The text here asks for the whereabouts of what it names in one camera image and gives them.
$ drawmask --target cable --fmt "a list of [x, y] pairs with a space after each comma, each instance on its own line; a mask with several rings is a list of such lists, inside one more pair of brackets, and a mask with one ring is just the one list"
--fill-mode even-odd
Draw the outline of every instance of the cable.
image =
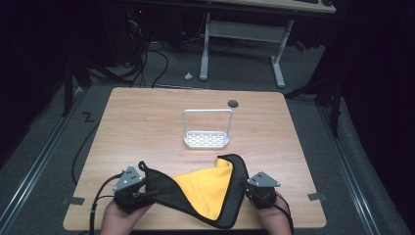
[[266, 200], [262, 199], [261, 197], [259, 197], [259, 195], [258, 195], [257, 193], [253, 193], [253, 195], [254, 195], [256, 198], [258, 198], [258, 199], [260, 199], [261, 201], [263, 201], [265, 204], [267, 204], [267, 205], [269, 205], [269, 206], [271, 206], [271, 207], [274, 207], [274, 208], [278, 209], [279, 211], [281, 211], [281, 212], [282, 212], [282, 213], [283, 213], [283, 214], [287, 217], [287, 219], [288, 219], [288, 223], [290, 224], [290, 230], [291, 230], [291, 233], [292, 233], [292, 234], [294, 234], [294, 223], [293, 223], [293, 219], [291, 218], [290, 205], [287, 203], [287, 201], [285, 201], [285, 199], [284, 199], [283, 197], [281, 197], [280, 195], [278, 195], [278, 194], [277, 194], [277, 197], [278, 197], [278, 198], [280, 198], [280, 199], [282, 199], [282, 200], [284, 201], [284, 203], [287, 205], [288, 212], [286, 212], [284, 209], [282, 209], [282, 208], [278, 207], [277, 205], [275, 205], [275, 204], [271, 204], [271, 203], [269, 203], [268, 201], [266, 201]]
[[83, 140], [83, 142], [82, 142], [82, 144], [80, 145], [80, 147], [79, 147], [79, 149], [78, 149], [78, 151], [76, 152], [76, 155], [75, 155], [75, 158], [73, 159], [73, 162], [72, 162], [72, 168], [71, 168], [71, 170], [70, 170], [70, 174], [71, 174], [71, 176], [72, 176], [72, 181], [73, 181], [73, 183], [75, 184], [75, 186], [77, 185], [77, 181], [76, 181], [76, 179], [75, 179], [75, 163], [76, 163], [76, 160], [79, 158], [79, 154], [80, 154], [80, 151], [82, 150], [82, 148], [83, 148], [83, 146], [85, 146], [85, 144], [86, 144], [86, 141], [89, 139], [89, 137], [91, 137], [91, 135], [92, 135], [92, 133], [94, 132], [94, 130], [95, 129], [97, 129], [97, 127], [98, 127], [98, 125], [100, 124], [100, 120], [98, 121], [98, 123], [94, 126], [94, 128], [92, 128], [92, 130], [89, 132], [89, 134], [86, 136], [86, 138]]
[[153, 84], [152, 84], [152, 88], [155, 88], [155, 85], [156, 85], [156, 82], [159, 80], [159, 78], [165, 73], [165, 71], [167, 71], [167, 68], [168, 68], [168, 58], [164, 55], [164, 54], [162, 54], [162, 53], [160, 53], [160, 52], [158, 52], [158, 51], [154, 51], [154, 53], [157, 53], [157, 54], [159, 54], [159, 55], [161, 55], [161, 56], [163, 56], [164, 58], [165, 58], [165, 68], [164, 68], [164, 70], [161, 72], [161, 74], [158, 76], [158, 77], [156, 77], [156, 79], [153, 81]]
[[90, 215], [89, 215], [89, 234], [90, 234], [90, 235], [94, 235], [94, 232], [95, 232], [95, 230], [94, 230], [94, 229], [95, 229], [95, 225], [94, 225], [94, 223], [95, 223], [95, 212], [96, 212], [96, 209], [97, 209], [97, 206], [98, 206], [98, 205], [97, 205], [98, 200], [100, 200], [101, 198], [107, 197], [107, 196], [100, 197], [101, 192], [103, 191], [104, 187], [105, 187], [108, 183], [110, 183], [110, 182], [111, 182], [111, 181], [113, 181], [114, 179], [121, 178], [121, 176], [122, 176], [122, 175], [123, 175], [123, 172], [122, 172], [122, 173], [120, 173], [120, 174], [116, 174], [116, 175], [112, 176], [111, 178], [107, 179], [107, 180], [104, 182], [104, 184], [103, 184], [103, 185], [101, 185], [100, 190], [98, 190], [97, 195], [95, 196], [94, 203], [92, 204], [92, 207], [91, 207], [91, 213], [90, 213]]
[[141, 79], [140, 79], [140, 87], [142, 87], [141, 85], [142, 85], [142, 83], [143, 83], [143, 81], [144, 81], [144, 88], [146, 88], [147, 87], [147, 84], [146, 84], [146, 80], [144, 79], [144, 68], [146, 67], [146, 65], [147, 65], [147, 58], [148, 58], [148, 56], [147, 56], [147, 53], [148, 53], [148, 50], [149, 50], [149, 47], [147, 46], [146, 47], [146, 54], [145, 54], [145, 59], [144, 59], [144, 62], [143, 62], [143, 59], [141, 59], [141, 63], [142, 63], [142, 68], [137, 72], [137, 74], [134, 76], [134, 78], [132, 79], [132, 81], [131, 81], [131, 83], [130, 83], [130, 85], [129, 85], [129, 87], [132, 87], [133, 85], [134, 85], [134, 82], [135, 82], [135, 80], [137, 79], [137, 77], [141, 74]]

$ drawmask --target wire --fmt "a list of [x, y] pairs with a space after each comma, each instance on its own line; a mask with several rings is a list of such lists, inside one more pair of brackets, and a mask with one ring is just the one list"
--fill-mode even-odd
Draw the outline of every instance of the wire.
[[202, 18], [202, 22], [201, 22], [201, 26], [199, 27], [198, 32], [195, 34], [195, 36], [193, 36], [191, 39], [186, 40], [186, 41], [182, 41], [182, 43], [186, 43], [186, 42], [192, 42], [194, 40], [199, 40], [200, 38], [203, 38], [202, 36], [199, 36], [201, 34], [202, 28], [204, 27], [204, 22], [206, 20], [207, 14], [204, 13], [204, 17]]
[[153, 81], [153, 84], [152, 84], [152, 88], [155, 88], [155, 85], [156, 85], [156, 82], [159, 80], [159, 78], [165, 73], [165, 71], [167, 71], [167, 68], [168, 68], [168, 58], [164, 55], [164, 54], [162, 54], [161, 52], [158, 52], [158, 51], [153, 51], [154, 53], [157, 53], [157, 54], [159, 54], [159, 55], [161, 55], [161, 56], [163, 56], [164, 58], [165, 58], [165, 68], [164, 68], [164, 70], [161, 72], [161, 74], [158, 76], [158, 77], [156, 77], [156, 79]]
[[97, 209], [97, 206], [98, 206], [97, 205], [98, 200], [100, 200], [101, 198], [107, 197], [107, 196], [100, 197], [101, 192], [103, 191], [104, 187], [107, 186], [108, 183], [110, 183], [114, 179], [121, 178], [122, 174], [123, 174], [123, 172], [120, 173], [120, 174], [116, 174], [116, 175], [112, 176], [111, 178], [107, 179], [103, 183], [103, 185], [101, 185], [101, 188], [98, 190], [97, 195], [95, 196], [94, 203], [92, 204], [92, 207], [91, 207], [91, 213], [89, 215], [89, 234], [90, 235], [94, 235], [94, 232], [95, 232], [95, 230], [94, 230], [95, 229], [95, 225], [94, 225], [94, 223], [95, 223], [95, 212], [96, 212], [96, 209]]
[[98, 123], [94, 126], [94, 128], [92, 128], [92, 130], [89, 132], [89, 134], [85, 137], [85, 139], [83, 140], [82, 144], [80, 145], [78, 151], [76, 152], [75, 158], [73, 159], [72, 168], [70, 170], [70, 174], [72, 176], [72, 181], [75, 184], [75, 186], [77, 185], [77, 180], [75, 179], [75, 164], [76, 164], [76, 161], [79, 158], [80, 151], [85, 146], [86, 141], [89, 139], [89, 137], [91, 137], [91, 135], [95, 131], [95, 129], [97, 129], [97, 127], [100, 124], [100, 122], [101, 121], [99, 120]]
[[268, 206], [274, 207], [274, 208], [278, 209], [279, 211], [281, 211], [281, 212], [282, 212], [282, 213], [283, 213], [283, 214], [287, 217], [287, 219], [288, 219], [288, 223], [290, 224], [290, 230], [291, 230], [291, 233], [292, 233], [292, 234], [294, 234], [294, 223], [293, 223], [293, 219], [291, 218], [290, 205], [287, 203], [287, 201], [286, 201], [283, 197], [281, 197], [280, 195], [278, 195], [278, 194], [277, 194], [277, 197], [278, 197], [278, 198], [280, 198], [280, 199], [282, 199], [282, 200], [284, 201], [284, 203], [287, 205], [288, 212], [286, 212], [284, 209], [282, 209], [282, 208], [278, 207], [277, 205], [272, 204], [272, 203], [269, 203], [268, 201], [266, 201], [266, 200], [264, 200], [263, 198], [259, 197], [259, 195], [258, 195], [257, 193], [253, 193], [253, 195], [254, 195], [256, 198], [258, 198], [258, 199], [260, 199], [261, 201], [263, 201], [263, 202], [264, 202], [265, 204], [267, 204]]

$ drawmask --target wooden table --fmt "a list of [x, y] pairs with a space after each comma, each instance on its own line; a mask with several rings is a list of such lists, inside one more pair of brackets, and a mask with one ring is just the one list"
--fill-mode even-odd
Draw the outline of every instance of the wooden table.
[[[183, 143], [182, 112], [188, 109], [229, 109], [236, 100], [228, 146], [222, 150], [191, 150]], [[70, 205], [64, 221], [67, 230], [88, 229], [93, 199], [109, 177], [144, 161], [170, 176], [212, 167], [216, 156], [240, 155], [250, 176], [263, 170], [281, 182], [278, 191], [290, 203], [296, 228], [323, 227], [326, 218], [316, 193], [299, 138], [284, 96], [277, 92], [114, 89], [74, 196], [82, 206]], [[102, 195], [113, 195], [110, 183]], [[96, 228], [101, 227], [109, 198], [98, 203]], [[233, 229], [261, 228], [247, 198]], [[153, 207], [136, 224], [137, 230], [214, 229], [192, 216], [161, 205]]]

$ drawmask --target hand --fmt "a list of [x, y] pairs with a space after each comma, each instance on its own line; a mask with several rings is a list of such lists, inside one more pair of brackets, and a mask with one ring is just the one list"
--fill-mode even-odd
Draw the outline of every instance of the hand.
[[[275, 191], [279, 197], [275, 203], [276, 206], [283, 209], [285, 212], [290, 213], [288, 205], [281, 199], [282, 195]], [[291, 235], [290, 223], [287, 217], [276, 208], [256, 210], [263, 227], [269, 232], [270, 235]]]
[[128, 235], [132, 232], [134, 225], [149, 210], [151, 206], [134, 211], [128, 214], [118, 208], [114, 200], [106, 207], [101, 235]]

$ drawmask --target yellow cloth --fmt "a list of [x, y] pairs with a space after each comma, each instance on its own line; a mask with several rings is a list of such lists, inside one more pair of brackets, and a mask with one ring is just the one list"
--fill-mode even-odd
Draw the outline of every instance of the yellow cloth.
[[196, 212], [206, 218], [216, 220], [222, 210], [232, 168], [230, 162], [217, 159], [216, 167], [180, 174], [173, 179]]

